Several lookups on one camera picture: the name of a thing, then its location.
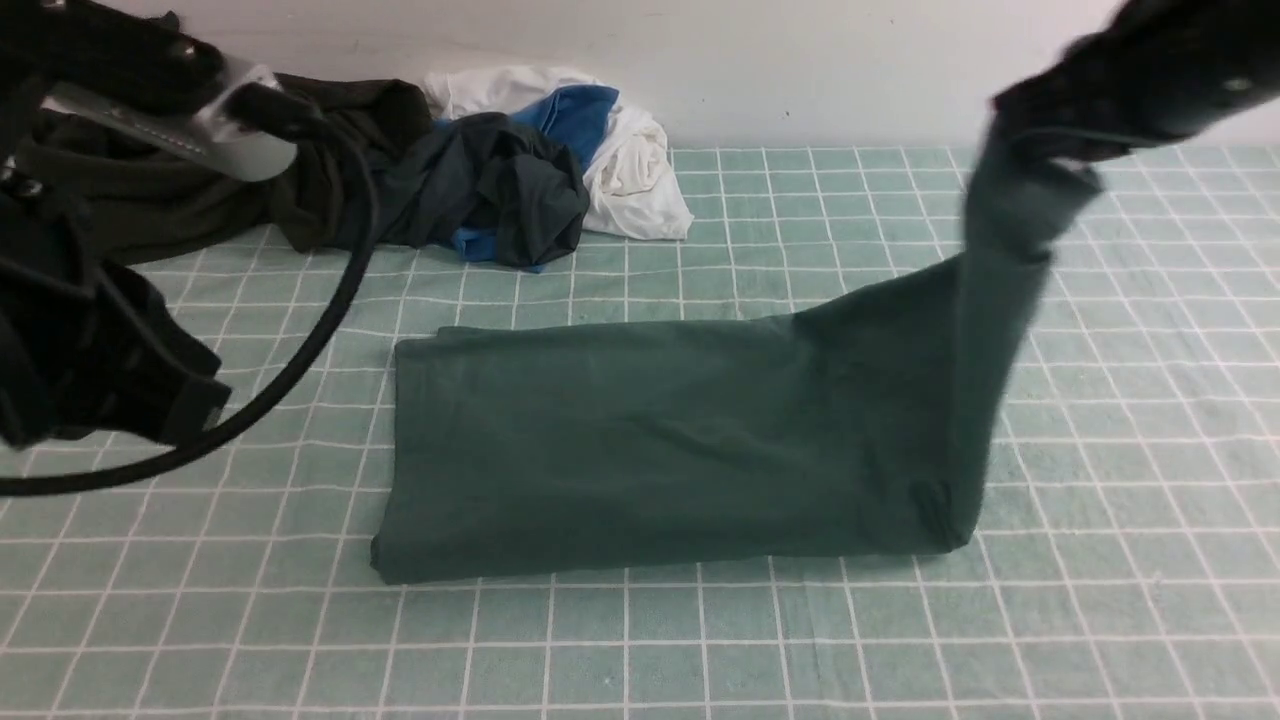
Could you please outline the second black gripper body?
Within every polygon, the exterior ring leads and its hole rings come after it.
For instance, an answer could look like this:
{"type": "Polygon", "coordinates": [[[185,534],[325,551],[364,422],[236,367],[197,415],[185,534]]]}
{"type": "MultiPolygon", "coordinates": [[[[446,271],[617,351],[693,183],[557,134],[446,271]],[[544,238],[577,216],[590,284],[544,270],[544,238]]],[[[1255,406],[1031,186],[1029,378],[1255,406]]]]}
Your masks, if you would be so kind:
{"type": "Polygon", "coordinates": [[[1279,94],[1275,1],[1128,1],[993,101],[1027,158],[1108,161],[1194,138],[1279,94]]]}

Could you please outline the black silver Piper robot arm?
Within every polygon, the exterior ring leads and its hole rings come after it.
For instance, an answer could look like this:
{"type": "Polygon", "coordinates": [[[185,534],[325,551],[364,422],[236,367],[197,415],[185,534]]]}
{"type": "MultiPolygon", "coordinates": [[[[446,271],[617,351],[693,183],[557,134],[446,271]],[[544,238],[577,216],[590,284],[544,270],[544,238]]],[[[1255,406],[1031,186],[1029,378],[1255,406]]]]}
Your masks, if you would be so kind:
{"type": "MultiPolygon", "coordinates": [[[[239,181],[284,173],[328,146],[365,202],[347,268],[280,374],[221,419],[218,357],[179,329],[145,279],[87,249],[76,205],[3,177],[3,439],[27,448],[116,430],[166,446],[142,477],[243,434],[300,382],[346,318],[376,241],[364,154],[261,67],[95,1],[3,4],[3,156],[47,97],[239,181]]],[[[1187,141],[1277,97],[1275,1],[1129,1],[1047,70],[997,95],[992,133],[1027,154],[1102,161],[1187,141]]]]}

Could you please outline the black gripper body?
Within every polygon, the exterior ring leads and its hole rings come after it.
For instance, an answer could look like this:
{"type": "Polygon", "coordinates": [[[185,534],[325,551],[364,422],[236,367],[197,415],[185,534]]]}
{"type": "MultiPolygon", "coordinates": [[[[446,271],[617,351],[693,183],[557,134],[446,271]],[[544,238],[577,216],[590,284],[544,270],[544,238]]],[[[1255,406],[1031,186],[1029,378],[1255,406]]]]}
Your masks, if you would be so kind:
{"type": "Polygon", "coordinates": [[[86,205],[3,169],[1,433],[28,448],[122,432],[177,446],[230,397],[157,288],[90,247],[86,205]]]}

